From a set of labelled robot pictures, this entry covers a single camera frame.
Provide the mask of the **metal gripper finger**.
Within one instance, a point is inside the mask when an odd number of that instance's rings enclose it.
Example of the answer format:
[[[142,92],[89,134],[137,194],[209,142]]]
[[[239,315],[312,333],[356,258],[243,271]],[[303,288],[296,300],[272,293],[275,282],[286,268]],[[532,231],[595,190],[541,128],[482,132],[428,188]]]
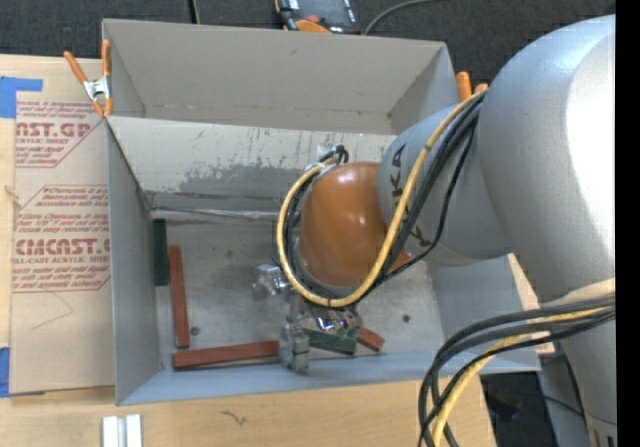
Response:
[[[251,292],[256,301],[283,296],[287,290],[288,281],[279,266],[260,264],[255,267]]]
[[[309,368],[309,336],[300,327],[288,323],[279,338],[280,363],[295,373],[306,373]]]

